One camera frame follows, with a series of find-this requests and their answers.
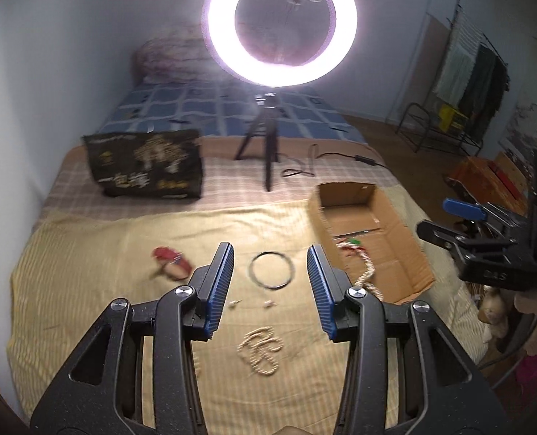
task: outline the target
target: silver screw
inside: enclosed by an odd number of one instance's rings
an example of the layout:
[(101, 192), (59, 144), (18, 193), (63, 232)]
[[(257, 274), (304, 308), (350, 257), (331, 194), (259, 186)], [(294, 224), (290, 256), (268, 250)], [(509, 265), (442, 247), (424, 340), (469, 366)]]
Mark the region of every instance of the silver screw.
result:
[(111, 301), (111, 309), (114, 311), (121, 311), (127, 307), (127, 301), (122, 298), (115, 299)]
[(191, 288), (191, 286), (179, 286), (175, 289), (175, 293), (181, 298), (192, 296), (193, 292), (194, 290)]
[(367, 296), (367, 291), (360, 286), (350, 287), (348, 293), (349, 296), (357, 299), (364, 298), (365, 296)]
[(429, 312), (430, 305), (428, 303), (424, 303), (423, 301), (415, 301), (413, 303), (413, 309), (417, 312)]

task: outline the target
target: pink fabric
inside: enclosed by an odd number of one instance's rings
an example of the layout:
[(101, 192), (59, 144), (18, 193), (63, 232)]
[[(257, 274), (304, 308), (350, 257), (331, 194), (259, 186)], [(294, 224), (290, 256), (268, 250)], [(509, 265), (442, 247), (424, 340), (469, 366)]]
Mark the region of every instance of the pink fabric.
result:
[(537, 394), (537, 355), (524, 358), (516, 369), (516, 380), (526, 402)]

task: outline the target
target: brown floor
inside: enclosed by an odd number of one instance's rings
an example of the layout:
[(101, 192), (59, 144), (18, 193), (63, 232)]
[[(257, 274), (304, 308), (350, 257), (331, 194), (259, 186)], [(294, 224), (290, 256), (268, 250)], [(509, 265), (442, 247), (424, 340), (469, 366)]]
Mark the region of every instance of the brown floor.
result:
[(360, 117), (345, 118), (381, 154), (393, 174), (432, 221), (451, 227), (458, 220), (442, 209), (445, 198), (456, 197), (443, 182), (443, 175), (452, 171), (462, 157), (427, 149), (416, 154), (405, 139), (395, 134), (395, 126)]

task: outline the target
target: ribbed blue pad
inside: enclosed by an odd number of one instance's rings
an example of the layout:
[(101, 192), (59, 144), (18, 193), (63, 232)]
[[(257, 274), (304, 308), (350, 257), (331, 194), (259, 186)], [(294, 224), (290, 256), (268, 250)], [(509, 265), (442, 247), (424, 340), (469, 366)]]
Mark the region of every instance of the ribbed blue pad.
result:
[(313, 247), (309, 248), (307, 253), (307, 272), (311, 281), (313, 295), (315, 296), (315, 304), (319, 311), (321, 327), (329, 336), (329, 339), (333, 340), (337, 335), (337, 325), (333, 317), (334, 302)]
[(218, 276), (214, 283), (214, 287), (210, 293), (210, 298), (206, 305), (206, 321), (204, 322), (204, 331), (208, 338), (212, 338), (212, 334), (218, 330), (220, 317), (224, 309), (224, 302), (230, 287), (230, 279), (234, 270), (234, 248), (230, 245), (228, 253), (224, 257), (223, 263), (218, 268)]

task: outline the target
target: glowing white ring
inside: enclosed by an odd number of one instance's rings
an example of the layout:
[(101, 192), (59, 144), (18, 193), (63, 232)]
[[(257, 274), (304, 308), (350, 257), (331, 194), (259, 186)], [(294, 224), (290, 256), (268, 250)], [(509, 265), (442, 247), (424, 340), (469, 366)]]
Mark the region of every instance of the glowing white ring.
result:
[(252, 57), (236, 34), (239, 0), (209, 0), (207, 32), (220, 59), (241, 77), (260, 85), (281, 87), (308, 83), (334, 69), (349, 52), (357, 30), (354, 0), (331, 0), (336, 25), (328, 46), (315, 59), (300, 66), (266, 63)]

